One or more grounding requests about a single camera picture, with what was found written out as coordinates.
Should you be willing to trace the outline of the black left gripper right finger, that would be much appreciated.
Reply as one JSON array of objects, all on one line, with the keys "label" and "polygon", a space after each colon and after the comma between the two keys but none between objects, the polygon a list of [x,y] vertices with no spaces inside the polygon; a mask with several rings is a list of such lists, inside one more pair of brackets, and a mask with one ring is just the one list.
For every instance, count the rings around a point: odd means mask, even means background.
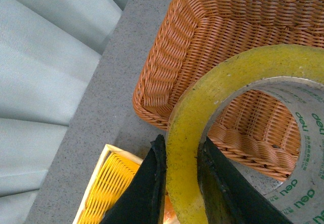
[{"label": "black left gripper right finger", "polygon": [[198,147],[197,181],[208,223],[291,223],[209,138]]}]

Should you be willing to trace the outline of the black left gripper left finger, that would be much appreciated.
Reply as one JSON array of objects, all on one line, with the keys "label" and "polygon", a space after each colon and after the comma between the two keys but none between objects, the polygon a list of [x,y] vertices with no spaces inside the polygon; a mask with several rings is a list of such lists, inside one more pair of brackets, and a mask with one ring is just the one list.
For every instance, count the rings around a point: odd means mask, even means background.
[{"label": "black left gripper left finger", "polygon": [[166,171],[165,138],[159,134],[130,185],[105,212],[101,223],[163,223]]}]

